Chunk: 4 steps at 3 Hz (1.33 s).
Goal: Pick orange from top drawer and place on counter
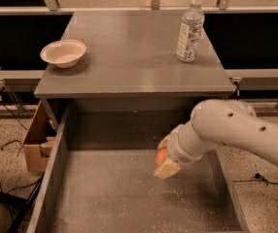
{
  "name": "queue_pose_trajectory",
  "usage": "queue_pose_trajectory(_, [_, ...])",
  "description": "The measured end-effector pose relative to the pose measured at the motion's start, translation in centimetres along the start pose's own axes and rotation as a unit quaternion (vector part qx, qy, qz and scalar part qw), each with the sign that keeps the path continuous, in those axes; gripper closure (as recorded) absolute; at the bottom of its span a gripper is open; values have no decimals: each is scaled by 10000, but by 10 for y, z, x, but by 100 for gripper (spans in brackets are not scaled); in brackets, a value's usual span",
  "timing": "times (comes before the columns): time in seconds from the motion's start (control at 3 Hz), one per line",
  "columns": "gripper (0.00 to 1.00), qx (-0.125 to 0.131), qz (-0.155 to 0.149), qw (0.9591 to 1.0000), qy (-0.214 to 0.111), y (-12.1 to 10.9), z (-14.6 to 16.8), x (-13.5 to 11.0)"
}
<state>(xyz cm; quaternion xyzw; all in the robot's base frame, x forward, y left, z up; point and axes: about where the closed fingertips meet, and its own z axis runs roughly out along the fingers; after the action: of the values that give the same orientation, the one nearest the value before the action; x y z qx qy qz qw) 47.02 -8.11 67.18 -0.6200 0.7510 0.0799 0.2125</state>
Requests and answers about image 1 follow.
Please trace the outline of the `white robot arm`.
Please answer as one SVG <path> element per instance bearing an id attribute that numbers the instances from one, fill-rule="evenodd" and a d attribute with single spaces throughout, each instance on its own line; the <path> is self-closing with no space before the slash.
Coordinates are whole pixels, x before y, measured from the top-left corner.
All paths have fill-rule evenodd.
<path id="1" fill-rule="evenodd" d="M 257 118 L 254 108 L 242 100 L 202 101 L 192 109 L 188 122 L 158 144 L 155 176 L 172 177 L 223 146 L 248 151 L 278 166 L 278 124 Z"/>

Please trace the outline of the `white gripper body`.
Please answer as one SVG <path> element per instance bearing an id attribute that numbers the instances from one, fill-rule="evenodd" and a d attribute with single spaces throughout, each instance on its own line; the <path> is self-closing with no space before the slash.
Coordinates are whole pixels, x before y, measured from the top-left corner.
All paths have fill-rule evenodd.
<path id="1" fill-rule="evenodd" d="M 166 143 L 169 157 L 180 165 L 192 164 L 202 156 L 219 147 L 219 144 L 202 140 L 190 121 L 180 124 L 169 134 Z"/>

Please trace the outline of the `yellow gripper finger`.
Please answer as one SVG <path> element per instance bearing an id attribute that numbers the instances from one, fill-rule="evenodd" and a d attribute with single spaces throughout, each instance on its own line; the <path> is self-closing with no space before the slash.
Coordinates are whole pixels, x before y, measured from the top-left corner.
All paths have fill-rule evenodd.
<path id="1" fill-rule="evenodd" d="M 178 163 L 173 161 L 170 157 L 165 156 L 160 160 L 159 165 L 154 171 L 154 175 L 160 179 L 167 179 L 174 176 L 181 170 Z"/>
<path id="2" fill-rule="evenodd" d="M 164 149 L 164 148 L 166 147 L 167 142 L 169 141 L 169 139 L 170 139 L 170 135 L 166 135 L 166 136 L 159 142 L 157 148 L 158 148 L 159 150 Z"/>

